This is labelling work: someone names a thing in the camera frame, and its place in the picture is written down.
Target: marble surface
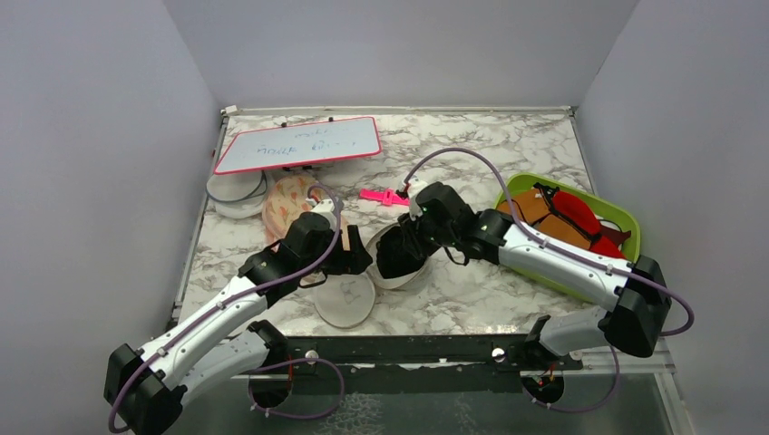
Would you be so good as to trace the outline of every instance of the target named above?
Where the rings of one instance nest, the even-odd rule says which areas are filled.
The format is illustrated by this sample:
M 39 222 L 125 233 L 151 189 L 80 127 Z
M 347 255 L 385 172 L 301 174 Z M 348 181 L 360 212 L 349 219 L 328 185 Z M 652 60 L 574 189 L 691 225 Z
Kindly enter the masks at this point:
M 373 116 L 382 141 L 381 154 L 306 171 L 296 169 L 327 184 L 344 200 L 344 215 L 350 224 L 360 227 L 364 243 L 395 222 L 405 208 L 388 208 L 359 199 L 360 189 L 395 189 L 422 156 L 445 147 L 479 151 L 505 178 L 529 171 L 591 191 L 566 115 Z M 236 116 L 229 120 L 224 143 L 229 144 L 240 131 L 276 127 L 281 122 L 296 124 L 324 119 L 326 116 Z M 286 174 L 273 172 L 276 177 Z M 443 154 L 428 162 L 417 176 L 453 186 L 473 210 L 493 207 L 500 193 L 487 168 L 466 154 Z M 248 255 L 264 247 L 265 240 L 260 217 L 233 220 L 217 215 L 208 204 L 180 319 L 208 302 L 237 273 Z M 509 269 L 477 261 L 466 267 L 456 266 L 439 252 L 432 258 L 427 286 L 409 292 L 377 290 L 374 310 L 355 328 L 340 330 L 326 324 L 316 312 L 310 289 L 297 290 L 258 318 L 268 319 L 286 335 L 497 334 L 528 332 L 543 314 L 566 314 L 586 306 Z

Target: table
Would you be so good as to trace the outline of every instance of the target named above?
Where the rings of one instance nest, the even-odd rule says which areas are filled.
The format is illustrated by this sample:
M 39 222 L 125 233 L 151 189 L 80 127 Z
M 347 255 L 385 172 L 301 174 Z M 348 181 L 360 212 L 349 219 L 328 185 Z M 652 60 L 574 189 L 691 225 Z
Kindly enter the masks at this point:
M 323 121 L 327 116 L 234 116 L 229 119 L 223 143 L 229 144 L 241 131 L 276 127 L 282 122 Z M 360 189 L 394 189 L 422 156 L 445 147 L 479 151 L 505 178 L 529 171 L 592 190 L 566 113 L 371 116 L 376 119 L 382 141 L 381 154 L 307 171 L 343 199 L 344 216 L 350 224 L 360 227 L 364 243 L 395 222 L 405 208 L 388 208 L 359 199 Z M 287 173 L 273 172 L 277 177 L 282 174 Z M 493 207 L 500 193 L 488 169 L 461 153 L 443 154 L 428 162 L 417 175 L 428 182 L 441 181 L 453 186 L 473 210 Z M 259 217 L 241 220 L 221 217 L 208 204 L 180 319 L 208 302 L 250 254 L 265 246 L 265 240 L 265 228 Z M 475 261 L 466 267 L 454 265 L 442 252 L 433 256 L 431 273 L 430 284 L 420 291 L 377 290 L 373 312 L 352 329 L 339 330 L 326 324 L 316 312 L 312 290 L 297 290 L 258 319 L 268 319 L 285 335 L 504 334 L 528 332 L 543 314 L 567 314 L 587 306 L 503 267 Z

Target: wall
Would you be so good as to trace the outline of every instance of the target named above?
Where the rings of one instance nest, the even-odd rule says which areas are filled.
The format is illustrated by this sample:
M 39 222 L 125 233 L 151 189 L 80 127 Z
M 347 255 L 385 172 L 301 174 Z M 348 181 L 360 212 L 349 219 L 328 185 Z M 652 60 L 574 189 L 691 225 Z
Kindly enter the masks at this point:
M 578 104 L 637 0 L 165 0 L 219 104 Z
M 105 433 L 107 357 L 170 315 L 217 106 L 160 0 L 4 1 L 0 59 L 3 433 Z
M 769 3 L 640 0 L 577 112 L 594 185 L 696 309 L 670 343 L 701 435 L 769 429 L 767 77 Z

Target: green plastic bin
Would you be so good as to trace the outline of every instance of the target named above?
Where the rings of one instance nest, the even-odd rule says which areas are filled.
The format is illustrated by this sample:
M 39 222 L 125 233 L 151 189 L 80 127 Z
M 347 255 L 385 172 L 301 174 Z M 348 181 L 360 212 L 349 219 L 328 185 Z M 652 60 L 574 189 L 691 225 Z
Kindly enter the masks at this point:
M 594 195 L 590 195 L 587 192 L 576 190 L 571 186 L 567 186 L 565 184 L 559 183 L 554 179 L 548 179 L 548 178 L 542 177 L 541 175 L 532 174 L 529 172 L 522 172 L 520 174 L 513 175 L 507 181 L 507 189 L 509 189 L 511 195 L 515 197 L 519 193 L 523 193 L 526 190 L 533 188 L 534 184 L 536 183 L 542 183 L 544 185 L 551 186 L 554 188 L 558 187 L 564 192 L 568 192 L 572 195 L 579 197 L 580 199 L 585 201 L 585 204 L 587 204 L 591 210 L 593 210 L 593 213 L 619 225 L 619 227 L 622 228 L 622 231 L 630 231 L 630 238 L 626 240 L 625 243 L 622 244 L 621 251 L 622 251 L 622 254 L 625 256 L 625 258 L 627 258 L 628 260 L 633 262 L 638 260 L 638 256 L 641 253 L 641 227 L 638 225 L 638 222 L 636 221 L 636 219 L 632 215 L 630 215 L 630 213 L 628 213 L 625 209 L 619 208 L 614 204 L 611 204 L 605 201 L 604 199 L 598 198 Z M 505 200 L 504 195 L 502 194 L 502 192 L 500 192 L 500 196 L 497 197 L 497 203 L 494 205 L 494 207 L 496 208 L 497 206 L 499 206 L 504 200 Z M 523 276 L 527 276 L 538 283 L 544 284 L 554 290 L 558 290 L 567 295 L 572 295 L 579 299 L 585 300 L 584 297 L 580 296 L 579 294 L 577 294 L 570 288 L 566 287 L 565 285 L 561 285 L 556 283 L 555 281 L 551 281 L 542 275 L 537 275 L 532 272 L 529 272 L 528 270 L 519 269 L 515 267 L 512 270 L 518 272 Z

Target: pink object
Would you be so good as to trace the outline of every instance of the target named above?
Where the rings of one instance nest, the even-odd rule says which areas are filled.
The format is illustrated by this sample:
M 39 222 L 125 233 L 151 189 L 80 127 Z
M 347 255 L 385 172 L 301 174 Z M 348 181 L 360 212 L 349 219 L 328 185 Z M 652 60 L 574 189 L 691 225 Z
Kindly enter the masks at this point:
M 385 190 L 384 192 L 377 192 L 367 188 L 361 188 L 360 197 L 363 199 L 370 199 L 372 201 L 379 201 L 385 206 L 392 206 L 393 204 L 397 204 L 399 206 L 408 206 L 408 198 L 403 199 L 399 197 L 391 188 Z

